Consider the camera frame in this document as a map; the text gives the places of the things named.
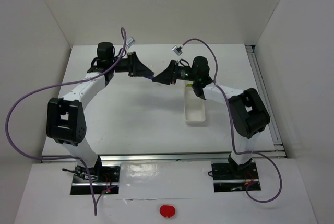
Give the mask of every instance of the white cable connector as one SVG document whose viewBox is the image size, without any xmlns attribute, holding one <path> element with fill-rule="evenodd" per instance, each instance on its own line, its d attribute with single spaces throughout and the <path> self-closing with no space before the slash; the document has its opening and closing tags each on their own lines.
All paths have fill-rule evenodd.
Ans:
<svg viewBox="0 0 334 224">
<path fill-rule="evenodd" d="M 135 39 L 133 37 L 130 37 L 126 40 L 126 49 L 129 49 L 132 45 L 135 44 Z"/>
<path fill-rule="evenodd" d="M 183 46 L 177 46 L 177 45 L 175 45 L 173 48 L 172 48 L 172 50 L 173 50 L 173 52 L 177 55 L 177 56 L 180 56 L 181 54 L 182 54 L 182 47 Z"/>
</svg>

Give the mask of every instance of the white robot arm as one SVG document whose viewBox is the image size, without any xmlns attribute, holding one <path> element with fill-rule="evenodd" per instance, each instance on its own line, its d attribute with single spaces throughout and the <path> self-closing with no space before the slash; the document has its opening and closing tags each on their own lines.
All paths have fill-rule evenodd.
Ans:
<svg viewBox="0 0 334 224">
<path fill-rule="evenodd" d="M 228 99 L 232 98 L 233 96 L 240 96 L 244 93 L 243 90 L 234 89 L 226 86 L 219 85 L 226 94 Z M 221 91 L 214 85 L 206 86 L 203 88 L 204 97 L 206 100 L 213 100 L 215 102 L 221 103 L 226 105 L 225 99 L 221 94 Z M 258 139 L 260 133 L 256 133 L 250 139 L 247 137 L 243 137 L 236 130 L 234 135 L 234 142 L 235 142 L 235 149 L 237 152 L 244 152 L 244 151 L 253 151 L 255 143 Z M 252 158 L 252 154 L 243 154 L 237 155 L 234 151 L 231 152 L 231 158 L 237 165 L 243 165 L 250 161 Z"/>
<path fill-rule="evenodd" d="M 113 44 L 109 42 L 98 44 L 97 55 L 85 76 L 88 82 L 81 83 L 63 97 L 52 98 L 48 102 L 46 134 L 63 145 L 72 156 L 80 157 L 90 169 L 91 174 L 98 178 L 107 168 L 102 167 L 100 157 L 91 149 L 85 138 L 87 128 L 84 109 L 109 84 L 114 72 L 127 72 L 130 77 L 152 77 L 154 73 L 140 62 L 136 52 L 130 52 L 127 58 L 121 59 L 113 70 L 92 79 L 109 69 L 118 58 L 115 56 Z M 78 160 L 77 164 L 76 172 L 84 174 L 82 162 Z"/>
<path fill-rule="evenodd" d="M 204 100 L 213 100 L 221 104 L 226 104 L 222 91 L 216 87 L 220 86 L 225 92 L 231 117 L 235 128 L 234 143 L 237 153 L 232 151 L 229 156 L 229 164 L 232 172 L 238 173 L 247 167 L 252 161 L 252 151 L 259 133 L 262 132 L 270 122 L 269 114 L 254 88 L 245 91 L 234 89 L 222 85 L 213 85 L 213 80 L 209 76 L 210 68 L 208 61 L 203 56 L 194 58 L 192 66 L 183 59 L 179 61 L 171 60 L 169 66 L 152 81 L 163 84 L 175 84 L 178 79 L 193 82 L 193 90 L 196 96 Z"/>
</svg>

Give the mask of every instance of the white floor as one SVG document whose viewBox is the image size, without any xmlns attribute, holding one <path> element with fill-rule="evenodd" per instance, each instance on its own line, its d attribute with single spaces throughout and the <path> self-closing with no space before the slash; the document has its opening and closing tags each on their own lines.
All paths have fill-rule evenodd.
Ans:
<svg viewBox="0 0 334 224">
<path fill-rule="evenodd" d="M 298 166 L 294 159 L 275 159 L 275 163 L 282 173 L 282 193 L 274 202 L 260 204 L 247 197 L 245 192 L 213 193 L 213 185 L 208 184 L 206 170 L 202 171 L 202 162 L 199 162 L 197 171 L 201 172 L 203 185 L 190 181 L 190 185 L 196 186 L 198 190 L 209 187 L 206 194 L 191 193 L 188 190 L 187 199 L 181 199 L 184 194 L 171 195 L 167 199 L 160 192 L 173 192 L 175 188 L 187 186 L 183 183 L 186 177 L 180 176 L 177 169 L 161 170 L 170 180 L 166 183 L 155 185 L 141 185 L 139 194 L 141 199 L 129 199 L 128 195 L 122 195 L 120 188 L 119 195 L 103 196 L 98 204 L 98 215 L 93 213 L 93 203 L 90 195 L 69 194 L 72 175 L 62 171 L 62 168 L 72 169 L 73 163 L 34 164 L 22 197 L 15 224 L 21 223 L 307 223 L 316 224 L 316 219 L 308 199 L 306 189 Z M 257 159 L 257 168 L 260 177 L 261 191 L 250 192 L 258 199 L 268 199 L 275 195 L 279 187 L 278 176 L 273 166 L 264 159 Z M 183 163 L 181 170 L 192 173 L 192 168 L 187 168 Z M 176 215 L 171 219 L 164 219 L 159 214 L 161 205 L 173 205 L 176 208 Z"/>
<path fill-rule="evenodd" d="M 139 59 L 156 74 L 163 71 L 177 56 L 173 45 L 134 45 Z M 238 89 L 256 88 L 255 79 L 242 44 L 212 44 L 219 64 L 217 81 Z M 64 82 L 82 79 L 96 57 L 96 46 L 74 46 Z M 200 44 L 183 48 L 182 58 L 190 63 L 202 55 L 209 61 L 214 74 L 214 61 Z M 86 138 L 98 154 L 161 154 L 189 152 L 229 152 L 229 121 L 226 107 L 205 101 L 206 122 L 202 126 L 185 124 L 183 81 L 176 85 L 152 83 L 145 78 L 130 78 L 116 73 L 85 110 Z M 73 86 L 62 87 L 60 96 Z M 256 144 L 256 150 L 273 150 L 273 140 L 267 127 Z M 47 139 L 44 156 L 66 155 L 67 150 Z"/>
</svg>

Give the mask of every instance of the purple cable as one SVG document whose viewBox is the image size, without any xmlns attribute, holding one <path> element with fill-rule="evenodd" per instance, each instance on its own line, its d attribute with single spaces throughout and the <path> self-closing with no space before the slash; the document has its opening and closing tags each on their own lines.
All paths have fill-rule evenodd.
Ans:
<svg viewBox="0 0 334 224">
<path fill-rule="evenodd" d="M 205 43 L 203 40 L 200 40 L 200 39 L 197 39 L 197 38 L 192 38 L 192 39 L 189 39 L 187 40 L 186 42 L 183 43 L 183 46 L 187 43 L 189 43 L 190 41 L 199 41 L 201 42 L 202 44 L 204 44 L 207 49 L 209 49 L 209 51 L 211 52 L 213 58 L 214 58 L 214 62 L 216 64 L 216 72 L 214 73 L 214 77 L 213 77 L 213 83 L 214 85 L 221 91 L 221 93 L 223 94 L 224 96 L 224 99 L 225 99 L 225 102 L 226 102 L 226 106 L 228 108 L 228 113 L 229 113 L 229 119 L 230 119 L 230 128 L 231 128 L 231 139 L 232 139 L 232 149 L 233 149 L 233 152 L 236 154 L 236 155 L 244 155 L 244 154 L 257 154 L 257 155 L 260 155 L 264 158 L 266 158 L 267 160 L 269 160 L 271 162 L 271 164 L 275 167 L 276 171 L 277 171 L 277 174 L 278 174 L 278 177 L 279 177 L 279 180 L 280 180 L 280 188 L 277 192 L 277 194 L 271 198 L 271 199 L 268 199 L 268 200 L 265 200 L 265 201 L 261 201 L 261 200 L 258 200 L 258 199 L 255 199 L 253 198 L 249 192 L 248 192 L 248 189 L 251 185 L 253 185 L 254 183 L 256 182 L 253 182 L 251 184 L 249 184 L 247 187 L 246 187 L 246 194 L 248 195 L 249 198 L 251 198 L 252 200 L 256 201 L 256 202 L 259 202 L 259 203 L 267 203 L 267 202 L 271 202 L 273 200 L 275 200 L 282 192 L 282 186 L 283 186 L 283 181 L 282 181 L 282 176 L 281 176 L 281 173 L 280 173 L 280 170 L 278 169 L 277 165 L 273 162 L 272 159 L 270 159 L 268 156 L 262 154 L 261 152 L 257 152 L 257 151 L 244 151 L 244 152 L 237 152 L 236 151 L 236 148 L 235 148 L 235 141 L 234 141 L 234 126 L 233 126 L 233 118 L 232 118 L 232 113 L 231 113 L 231 109 L 230 109 L 230 105 L 229 105 L 229 100 L 224 92 L 224 90 L 219 86 L 217 85 L 217 82 L 216 82 L 216 77 L 217 77 L 217 73 L 218 73 L 218 62 L 217 62 L 217 58 L 214 54 L 214 52 L 212 51 L 211 47 L 209 47 L 209 45 L 207 43 Z"/>
<path fill-rule="evenodd" d="M 107 72 L 109 72 L 110 70 L 112 70 L 116 65 L 117 63 L 125 56 L 125 49 L 126 49 L 126 31 L 123 27 L 121 27 L 121 35 L 122 35 L 122 38 L 124 40 L 123 42 L 123 48 L 120 52 L 120 56 L 119 58 L 115 61 L 115 63 L 110 67 L 108 68 L 106 71 L 100 73 L 99 75 L 96 75 L 94 76 L 93 78 L 91 79 L 83 79 L 83 80 L 78 80 L 78 81 L 72 81 L 72 82 L 67 82 L 67 83 L 60 83 L 60 84 L 55 84 L 55 85 L 50 85 L 50 86 L 47 86 L 47 87 L 43 87 L 43 88 L 40 88 L 40 89 L 37 89 L 35 91 L 32 91 L 30 93 L 27 93 L 26 95 L 22 96 L 20 99 L 18 99 L 14 104 L 13 106 L 10 108 L 8 114 L 7 114 L 7 118 L 6 118 L 6 122 L 5 122 L 5 132 L 6 132 L 6 136 L 7 136 L 7 139 L 10 143 L 10 145 L 13 147 L 13 149 L 15 149 L 16 152 L 18 152 L 19 154 L 29 158 L 29 159 L 33 159 L 33 160 L 40 160 L 40 161 L 43 161 L 43 160 L 63 160 L 63 159 L 76 159 L 76 160 L 80 160 L 83 164 L 83 166 L 85 167 L 86 169 L 86 172 L 87 172 L 87 175 L 88 175 L 88 180 L 89 180 L 89 186 L 90 186 L 90 192 L 91 192 L 91 195 L 92 195 L 92 198 L 93 198 L 93 203 L 94 203 L 94 214 L 95 216 L 97 215 L 97 201 L 95 200 L 95 196 L 94 196 L 94 190 L 93 190 L 93 181 L 91 179 L 91 175 L 90 175 L 90 172 L 89 172 L 89 169 L 86 165 L 86 163 L 81 160 L 79 157 L 75 157 L 75 156 L 62 156 L 62 157 L 52 157 L 52 158 L 46 158 L 46 157 L 37 157 L 37 156 L 32 156 L 32 155 L 29 155 L 29 154 L 26 154 L 25 152 L 23 152 L 21 149 L 19 149 L 15 143 L 13 142 L 13 140 L 11 139 L 11 136 L 9 134 L 9 120 L 10 120 L 10 117 L 11 117 L 11 114 L 13 113 L 15 107 L 22 101 L 24 100 L 25 98 L 37 93 L 37 92 L 41 92 L 41 91 L 44 91 L 44 90 L 47 90 L 47 89 L 50 89 L 50 88 L 54 88 L 54 87 L 61 87 L 61 86 L 68 86 L 68 85 L 74 85 L 74 84 L 79 84 L 79 83 L 84 83 L 84 82 L 89 82 L 91 80 L 94 80 L 98 77 L 101 77 L 102 75 L 105 75 Z"/>
</svg>

